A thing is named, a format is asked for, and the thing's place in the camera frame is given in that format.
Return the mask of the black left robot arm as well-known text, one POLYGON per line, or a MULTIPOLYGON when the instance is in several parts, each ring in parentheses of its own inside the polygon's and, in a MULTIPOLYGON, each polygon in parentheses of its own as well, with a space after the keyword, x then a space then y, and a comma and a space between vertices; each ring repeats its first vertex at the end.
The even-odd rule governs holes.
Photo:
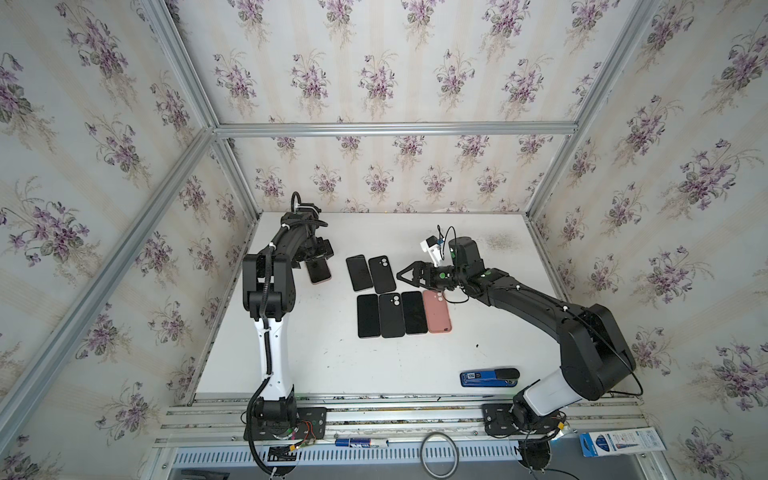
POLYGON ((294 270, 303 262, 323 262, 333 255, 330 242, 317 235, 327 226, 320 214, 318 206, 298 200, 281 216, 267 245, 242 260, 242 303, 257 331, 262 369, 244 416, 244 438, 250 442, 287 438, 299 429, 287 322, 297 298, 294 270))

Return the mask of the pink-cased phone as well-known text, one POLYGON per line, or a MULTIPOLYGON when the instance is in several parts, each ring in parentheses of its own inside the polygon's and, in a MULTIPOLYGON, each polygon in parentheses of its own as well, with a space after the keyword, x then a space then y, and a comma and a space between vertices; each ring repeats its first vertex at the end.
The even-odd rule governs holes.
POLYGON ((434 334, 450 332, 452 323, 444 295, 441 292, 425 290, 422 292, 422 300, 428 331, 434 334))
POLYGON ((313 285, 326 282, 332 278, 327 260, 324 258, 312 259, 306 262, 306 269, 313 285))

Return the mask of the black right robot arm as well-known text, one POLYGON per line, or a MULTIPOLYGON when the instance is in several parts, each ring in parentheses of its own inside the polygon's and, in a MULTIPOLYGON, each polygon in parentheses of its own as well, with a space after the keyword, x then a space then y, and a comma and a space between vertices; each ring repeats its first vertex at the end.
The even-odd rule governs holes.
POLYGON ((470 299, 527 321, 559 345, 558 369, 518 392, 503 414, 492 413, 485 421, 489 435, 552 437, 566 419, 565 407, 597 401, 634 374, 636 361, 607 307, 559 300, 486 267, 476 242, 467 236, 432 236, 423 244, 451 263, 415 261, 396 274, 398 280, 433 292, 460 289, 470 299))

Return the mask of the black smartphone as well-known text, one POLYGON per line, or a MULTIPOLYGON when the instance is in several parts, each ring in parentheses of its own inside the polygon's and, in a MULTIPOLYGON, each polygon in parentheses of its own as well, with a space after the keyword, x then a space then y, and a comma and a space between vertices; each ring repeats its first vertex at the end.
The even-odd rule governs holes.
POLYGON ((379 302, 376 294, 359 295, 356 299, 357 335, 375 338, 381 335, 379 302))

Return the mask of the purple smartphone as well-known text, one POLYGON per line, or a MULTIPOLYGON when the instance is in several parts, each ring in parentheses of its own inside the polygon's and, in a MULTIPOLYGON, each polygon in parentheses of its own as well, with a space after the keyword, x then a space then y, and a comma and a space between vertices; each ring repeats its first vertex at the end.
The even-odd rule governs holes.
POLYGON ((402 308, 405 333, 407 335, 426 334, 428 324, 422 293, 419 291, 403 292, 402 308))

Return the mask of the black phone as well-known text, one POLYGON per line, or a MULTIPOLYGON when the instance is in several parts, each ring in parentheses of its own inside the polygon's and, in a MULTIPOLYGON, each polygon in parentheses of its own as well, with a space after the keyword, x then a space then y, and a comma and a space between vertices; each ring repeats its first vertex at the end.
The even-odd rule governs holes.
POLYGON ((360 292, 373 287, 368 262, 364 255, 348 257, 345 262, 354 292, 360 292))

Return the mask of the black phone case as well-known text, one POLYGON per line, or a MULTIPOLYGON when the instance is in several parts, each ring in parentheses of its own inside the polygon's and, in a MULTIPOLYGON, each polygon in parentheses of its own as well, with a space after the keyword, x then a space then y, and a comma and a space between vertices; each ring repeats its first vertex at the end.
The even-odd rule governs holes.
POLYGON ((392 266, 386 255, 376 256, 368 260, 373 288, 377 294, 394 292, 397 288, 392 272, 392 266))
POLYGON ((399 338, 405 335, 403 305, 399 293, 380 295, 378 312, 380 333, 383 338, 399 338))

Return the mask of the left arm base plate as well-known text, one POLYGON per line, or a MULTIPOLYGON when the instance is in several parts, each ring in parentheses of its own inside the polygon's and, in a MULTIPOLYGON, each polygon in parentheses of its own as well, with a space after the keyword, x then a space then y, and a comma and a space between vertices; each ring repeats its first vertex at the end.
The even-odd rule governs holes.
POLYGON ((245 418, 245 441, 321 440, 325 436, 327 410, 322 407, 267 415, 249 413, 245 418))

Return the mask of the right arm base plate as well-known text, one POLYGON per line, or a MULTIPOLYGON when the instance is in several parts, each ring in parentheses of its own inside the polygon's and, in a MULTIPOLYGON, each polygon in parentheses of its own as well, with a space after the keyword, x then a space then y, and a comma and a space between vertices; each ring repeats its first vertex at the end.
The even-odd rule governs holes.
POLYGON ((523 404, 486 403, 481 406, 481 411, 485 432, 493 437, 551 435, 557 433, 566 421, 562 411, 538 415, 523 404))

